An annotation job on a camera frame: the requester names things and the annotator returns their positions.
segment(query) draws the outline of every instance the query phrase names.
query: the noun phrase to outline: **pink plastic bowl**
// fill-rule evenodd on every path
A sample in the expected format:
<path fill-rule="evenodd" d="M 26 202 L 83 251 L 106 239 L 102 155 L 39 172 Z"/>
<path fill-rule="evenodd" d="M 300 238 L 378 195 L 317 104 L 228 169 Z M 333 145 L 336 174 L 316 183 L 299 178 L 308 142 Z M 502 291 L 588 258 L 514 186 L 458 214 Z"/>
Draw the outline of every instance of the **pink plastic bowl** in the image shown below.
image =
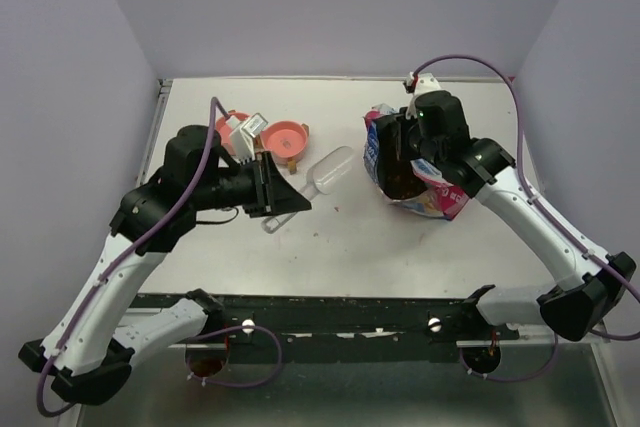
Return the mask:
<path fill-rule="evenodd" d="M 283 165 L 289 160 L 297 162 L 302 159 L 309 142 L 307 129 L 290 120 L 271 124 L 260 136 L 264 148 L 271 151 L 273 160 Z"/>
<path fill-rule="evenodd" d="M 235 112 L 233 110 L 229 112 L 229 115 L 237 118 L 238 120 L 247 120 L 249 118 L 249 114 L 245 114 L 244 112 Z M 227 149 L 227 152 L 229 152 L 231 155 L 235 155 L 233 147 L 231 146 L 231 141 L 229 140 L 229 136 L 231 135 L 231 127 L 227 125 L 227 120 L 224 117 L 216 120 L 216 130 L 222 138 L 222 146 Z"/>

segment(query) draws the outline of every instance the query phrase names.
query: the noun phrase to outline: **snack bag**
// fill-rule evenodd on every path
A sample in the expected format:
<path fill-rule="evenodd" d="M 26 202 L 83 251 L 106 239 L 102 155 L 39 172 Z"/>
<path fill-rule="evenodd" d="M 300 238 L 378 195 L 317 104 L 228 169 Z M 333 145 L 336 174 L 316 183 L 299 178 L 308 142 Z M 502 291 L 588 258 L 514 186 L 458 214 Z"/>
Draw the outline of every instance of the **snack bag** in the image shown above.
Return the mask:
<path fill-rule="evenodd" d="M 453 220 L 469 197 L 460 187 L 442 178 L 438 169 L 426 160 L 399 162 L 396 139 L 389 127 L 386 104 L 373 107 L 364 117 L 367 142 L 364 165 L 386 201 L 424 217 Z"/>

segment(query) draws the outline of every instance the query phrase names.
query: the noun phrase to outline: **black metal bar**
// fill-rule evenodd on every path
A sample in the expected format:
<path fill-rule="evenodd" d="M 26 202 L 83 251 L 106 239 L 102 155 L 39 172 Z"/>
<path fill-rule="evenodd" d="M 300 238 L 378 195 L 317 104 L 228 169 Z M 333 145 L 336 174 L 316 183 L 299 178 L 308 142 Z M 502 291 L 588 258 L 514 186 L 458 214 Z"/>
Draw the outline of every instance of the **black metal bar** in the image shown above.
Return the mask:
<path fill-rule="evenodd" d="M 183 296 L 139 294 L 132 308 L 167 308 Z M 294 296 L 215 296 L 224 308 L 227 326 L 251 319 L 273 331 L 285 362 L 457 362 L 457 341 L 500 338 L 518 333 L 489 326 L 469 299 L 392 299 Z M 440 329 L 429 328 L 438 319 Z M 271 339 L 239 332 L 229 338 L 231 363 L 269 364 Z"/>

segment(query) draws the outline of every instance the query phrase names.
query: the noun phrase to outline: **black cable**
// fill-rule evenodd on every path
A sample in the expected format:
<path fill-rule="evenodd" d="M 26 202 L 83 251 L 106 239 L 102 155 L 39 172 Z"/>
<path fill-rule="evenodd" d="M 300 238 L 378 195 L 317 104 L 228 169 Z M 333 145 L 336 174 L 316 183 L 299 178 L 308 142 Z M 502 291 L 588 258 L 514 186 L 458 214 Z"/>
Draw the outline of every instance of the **black cable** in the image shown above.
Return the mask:
<path fill-rule="evenodd" d="M 196 221 L 196 225 L 224 225 L 224 224 L 228 224 L 229 222 L 232 222 L 232 221 L 236 220 L 236 218 L 240 214 L 240 210 L 237 207 L 233 207 L 232 210 L 235 210 L 236 213 L 230 219 L 226 219 L 226 220 L 197 220 Z"/>

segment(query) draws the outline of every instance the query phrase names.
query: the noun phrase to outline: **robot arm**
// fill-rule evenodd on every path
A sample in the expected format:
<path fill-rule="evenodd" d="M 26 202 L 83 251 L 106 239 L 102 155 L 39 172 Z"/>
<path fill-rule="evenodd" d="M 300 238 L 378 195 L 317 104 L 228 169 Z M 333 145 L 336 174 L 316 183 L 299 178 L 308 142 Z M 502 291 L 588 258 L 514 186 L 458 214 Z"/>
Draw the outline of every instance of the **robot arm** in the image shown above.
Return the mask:
<path fill-rule="evenodd" d="M 255 123 L 253 117 L 248 121 Z M 242 126 L 235 131 L 242 132 Z M 200 334 L 205 326 L 224 327 L 222 306 L 203 291 L 187 293 L 142 322 L 118 327 L 147 277 L 195 227 L 198 211 L 242 206 L 250 217 L 264 217 L 311 209 L 310 202 L 279 173 L 269 152 L 247 148 L 239 164 L 221 146 L 216 132 L 207 165 L 187 203 L 105 276 L 107 266 L 176 204 L 194 177 L 206 137 L 206 127 L 188 126 L 169 141 L 163 166 L 148 183 L 123 197 L 98 263 L 67 314 L 47 337 L 27 342 L 21 349 L 21 360 L 33 371 L 41 372 L 52 362 L 52 389 L 63 400 L 101 404 L 124 385 L 135 365 L 155 352 Z M 252 146 L 250 136 L 240 137 L 241 143 Z M 220 159 L 227 167 L 218 165 Z M 71 335 L 61 351 L 58 345 L 71 324 Z"/>
<path fill-rule="evenodd" d="M 550 290 L 527 289 L 535 297 L 523 289 L 489 291 L 477 306 L 485 320 L 492 325 L 546 323 L 568 340 L 582 339 L 623 293 L 620 283 L 591 257 L 607 259 L 627 280 L 635 270 L 634 261 L 624 252 L 609 255 L 589 240 L 528 181 L 529 188 L 523 189 L 514 159 L 495 141 L 470 137 L 460 100 L 442 90 L 433 76 L 409 76 L 405 87 L 413 98 L 396 115 L 399 161 L 423 158 L 433 164 L 445 180 L 498 215 L 555 280 Z M 553 215 L 555 225 L 542 215 L 540 205 Z M 574 246 L 558 226 L 581 239 L 588 253 Z"/>

